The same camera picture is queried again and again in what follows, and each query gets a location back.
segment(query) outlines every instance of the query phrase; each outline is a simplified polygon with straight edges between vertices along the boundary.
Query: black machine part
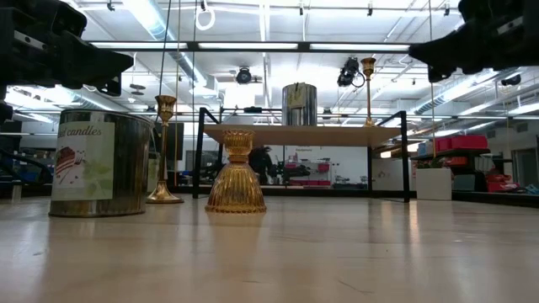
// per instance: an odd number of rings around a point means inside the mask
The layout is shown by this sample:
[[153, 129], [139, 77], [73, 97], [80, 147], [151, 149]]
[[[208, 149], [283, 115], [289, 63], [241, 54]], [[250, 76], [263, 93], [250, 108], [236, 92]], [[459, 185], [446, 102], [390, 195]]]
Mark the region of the black machine part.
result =
[[121, 95], [121, 73], [133, 58], [81, 39], [87, 20], [59, 0], [0, 3], [0, 86], [40, 85]]
[[[354, 84], [354, 80], [357, 77], [361, 77], [363, 79], [363, 83], [361, 85]], [[337, 84], [340, 87], [348, 87], [352, 85], [356, 88], [361, 88], [363, 85], [365, 85], [365, 76], [363, 76], [363, 74], [360, 72], [360, 63], [357, 61], [357, 58], [348, 58], [343, 68], [340, 70], [339, 77], [337, 78]]]
[[474, 74], [539, 65], [539, 1], [461, 0], [465, 24], [446, 37], [414, 44], [409, 54], [430, 66], [429, 80], [439, 82], [457, 68]]

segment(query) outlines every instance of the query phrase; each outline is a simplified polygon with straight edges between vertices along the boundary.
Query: white box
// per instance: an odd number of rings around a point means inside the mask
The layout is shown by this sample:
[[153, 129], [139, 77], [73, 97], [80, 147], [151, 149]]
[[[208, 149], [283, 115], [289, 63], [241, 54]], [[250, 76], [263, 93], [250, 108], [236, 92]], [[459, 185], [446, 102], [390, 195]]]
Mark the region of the white box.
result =
[[451, 187], [451, 170], [448, 168], [424, 168], [416, 172], [418, 199], [451, 201]]

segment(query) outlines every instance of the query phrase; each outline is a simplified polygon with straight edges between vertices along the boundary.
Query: gold candlestick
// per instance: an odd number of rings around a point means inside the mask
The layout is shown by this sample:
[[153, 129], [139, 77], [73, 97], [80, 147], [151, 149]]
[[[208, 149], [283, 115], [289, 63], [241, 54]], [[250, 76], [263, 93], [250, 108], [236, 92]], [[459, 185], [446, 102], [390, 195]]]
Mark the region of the gold candlestick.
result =
[[253, 148], [254, 132], [251, 130], [224, 130], [223, 132], [230, 163], [217, 176], [205, 210], [235, 214], [266, 212], [258, 178], [248, 165], [248, 154]]
[[173, 108], [176, 104], [176, 98], [172, 96], [157, 96], [159, 117], [163, 122], [161, 128], [161, 156], [159, 157], [159, 181], [157, 181], [157, 187], [153, 190], [153, 193], [148, 196], [146, 203], [149, 204], [173, 204], [184, 203], [184, 200], [170, 194], [167, 188], [167, 180], [165, 179], [167, 173], [167, 129], [168, 121], [173, 116]]
[[363, 65], [363, 73], [365, 74], [367, 82], [367, 121], [365, 122], [365, 127], [376, 126], [374, 122], [372, 122], [371, 118], [371, 75], [374, 73], [375, 62], [376, 59], [372, 57], [361, 60], [361, 65]]

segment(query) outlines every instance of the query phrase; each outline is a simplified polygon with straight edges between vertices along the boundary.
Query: blue object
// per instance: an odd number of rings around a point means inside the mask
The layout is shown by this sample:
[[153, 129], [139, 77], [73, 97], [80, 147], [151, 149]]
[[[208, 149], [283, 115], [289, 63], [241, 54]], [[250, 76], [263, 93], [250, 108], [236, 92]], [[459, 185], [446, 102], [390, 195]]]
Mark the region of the blue object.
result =
[[426, 143], [419, 143], [418, 147], [418, 156], [424, 156], [427, 154], [427, 145]]

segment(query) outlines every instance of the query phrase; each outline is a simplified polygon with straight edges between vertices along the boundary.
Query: wooden table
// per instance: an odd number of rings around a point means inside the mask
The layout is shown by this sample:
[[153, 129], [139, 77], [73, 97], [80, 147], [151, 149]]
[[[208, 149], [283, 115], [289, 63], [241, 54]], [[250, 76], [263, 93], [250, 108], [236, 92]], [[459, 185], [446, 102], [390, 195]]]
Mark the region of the wooden table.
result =
[[400, 128], [267, 125], [206, 125], [204, 132], [219, 143], [224, 130], [252, 130], [253, 144], [277, 146], [380, 146], [401, 134]]

